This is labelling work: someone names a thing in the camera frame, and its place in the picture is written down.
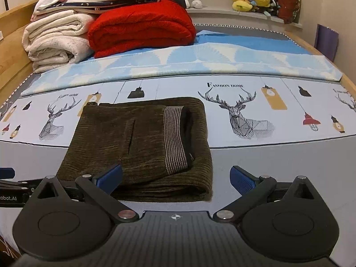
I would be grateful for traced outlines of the red folded blanket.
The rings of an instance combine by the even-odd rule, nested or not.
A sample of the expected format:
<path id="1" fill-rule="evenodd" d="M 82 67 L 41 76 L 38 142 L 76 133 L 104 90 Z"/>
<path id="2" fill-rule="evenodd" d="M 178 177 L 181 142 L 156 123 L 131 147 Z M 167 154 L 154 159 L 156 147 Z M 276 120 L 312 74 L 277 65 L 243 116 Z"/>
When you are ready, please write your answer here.
<path id="1" fill-rule="evenodd" d="M 116 8 L 101 14 L 89 27 L 95 58 L 139 48 L 190 45 L 196 28 L 188 12 L 173 0 Z"/>

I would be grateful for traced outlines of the dark red plush toy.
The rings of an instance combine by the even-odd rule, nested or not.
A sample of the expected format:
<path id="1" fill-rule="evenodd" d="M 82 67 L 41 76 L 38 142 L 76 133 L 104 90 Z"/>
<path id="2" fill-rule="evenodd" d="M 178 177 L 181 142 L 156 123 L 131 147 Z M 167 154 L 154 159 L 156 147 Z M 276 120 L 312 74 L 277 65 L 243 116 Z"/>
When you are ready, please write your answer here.
<path id="1" fill-rule="evenodd" d="M 294 22 L 297 18 L 300 8 L 301 8 L 301 0 L 277 0 L 278 18 L 284 21 L 284 24 L 290 24 Z"/>

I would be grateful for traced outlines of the cream folded blanket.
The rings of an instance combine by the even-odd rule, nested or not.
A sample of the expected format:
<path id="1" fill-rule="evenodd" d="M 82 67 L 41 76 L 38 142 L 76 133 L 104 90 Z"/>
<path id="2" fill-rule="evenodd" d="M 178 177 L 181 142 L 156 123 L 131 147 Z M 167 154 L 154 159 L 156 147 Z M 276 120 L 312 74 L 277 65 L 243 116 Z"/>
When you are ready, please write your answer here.
<path id="1" fill-rule="evenodd" d="M 22 46 L 32 61 L 32 72 L 41 74 L 92 55 L 87 32 L 96 18 L 94 14 L 66 10 L 27 25 Z"/>

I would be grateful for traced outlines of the light blue patterned blanket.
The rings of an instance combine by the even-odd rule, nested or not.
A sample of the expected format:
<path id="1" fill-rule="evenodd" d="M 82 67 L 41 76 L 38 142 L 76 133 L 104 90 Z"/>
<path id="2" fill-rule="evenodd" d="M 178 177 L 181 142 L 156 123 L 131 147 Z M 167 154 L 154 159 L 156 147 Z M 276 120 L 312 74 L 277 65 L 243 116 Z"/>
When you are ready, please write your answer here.
<path id="1" fill-rule="evenodd" d="M 340 81 L 342 73 L 323 55 L 314 55 L 273 32 L 260 37 L 202 30 L 188 46 L 145 48 L 47 71 L 21 95 L 89 84 L 193 74 L 248 74 Z"/>

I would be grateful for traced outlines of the dark brown corduroy pants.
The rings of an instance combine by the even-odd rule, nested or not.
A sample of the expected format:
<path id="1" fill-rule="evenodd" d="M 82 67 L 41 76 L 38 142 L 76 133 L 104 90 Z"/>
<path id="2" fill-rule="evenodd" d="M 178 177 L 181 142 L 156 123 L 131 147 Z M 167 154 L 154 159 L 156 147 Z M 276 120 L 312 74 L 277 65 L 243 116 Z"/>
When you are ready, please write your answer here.
<path id="1" fill-rule="evenodd" d="M 112 191 L 118 200 L 210 200 L 213 167 L 202 101 L 178 97 L 88 103 L 57 177 L 72 181 L 115 165 L 123 170 Z"/>

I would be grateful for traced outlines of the deer print bed sheet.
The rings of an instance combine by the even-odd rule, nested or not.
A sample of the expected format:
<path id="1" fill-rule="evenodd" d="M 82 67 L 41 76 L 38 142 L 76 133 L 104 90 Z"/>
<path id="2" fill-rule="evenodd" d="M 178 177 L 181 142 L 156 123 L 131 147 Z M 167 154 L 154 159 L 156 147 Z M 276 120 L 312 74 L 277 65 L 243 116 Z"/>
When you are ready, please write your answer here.
<path id="1" fill-rule="evenodd" d="M 1 140 L 67 147 L 88 102 L 173 97 L 203 101 L 211 148 L 355 135 L 355 101 L 339 84 L 228 75 L 101 83 L 23 97 L 3 109 Z"/>

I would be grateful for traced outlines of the purple bag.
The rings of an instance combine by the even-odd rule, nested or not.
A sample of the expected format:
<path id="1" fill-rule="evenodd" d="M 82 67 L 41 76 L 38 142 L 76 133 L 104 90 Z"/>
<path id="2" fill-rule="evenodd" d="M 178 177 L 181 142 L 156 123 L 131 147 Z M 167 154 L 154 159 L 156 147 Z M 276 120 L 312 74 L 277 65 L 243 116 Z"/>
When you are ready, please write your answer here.
<path id="1" fill-rule="evenodd" d="M 330 61 L 334 61 L 338 48 L 339 33 L 330 27 L 318 24 L 314 47 Z"/>

